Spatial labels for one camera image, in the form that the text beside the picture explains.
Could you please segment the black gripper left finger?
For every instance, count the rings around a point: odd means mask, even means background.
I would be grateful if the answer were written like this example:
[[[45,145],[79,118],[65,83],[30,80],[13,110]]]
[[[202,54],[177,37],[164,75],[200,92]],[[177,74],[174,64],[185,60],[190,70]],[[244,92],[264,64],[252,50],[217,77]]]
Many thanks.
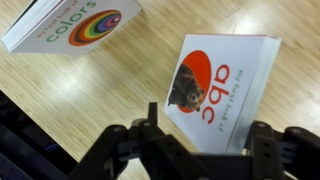
[[[139,118],[131,123],[132,127],[152,127],[158,125],[158,105],[156,102],[148,104],[148,112],[146,118]]]

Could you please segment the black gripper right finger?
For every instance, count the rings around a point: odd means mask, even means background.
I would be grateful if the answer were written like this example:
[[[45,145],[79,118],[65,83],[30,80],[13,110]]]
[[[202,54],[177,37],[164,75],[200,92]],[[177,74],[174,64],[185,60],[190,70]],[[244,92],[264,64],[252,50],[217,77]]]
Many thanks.
[[[279,132],[254,121],[246,148],[253,180],[320,180],[320,137],[307,129],[291,126]]]

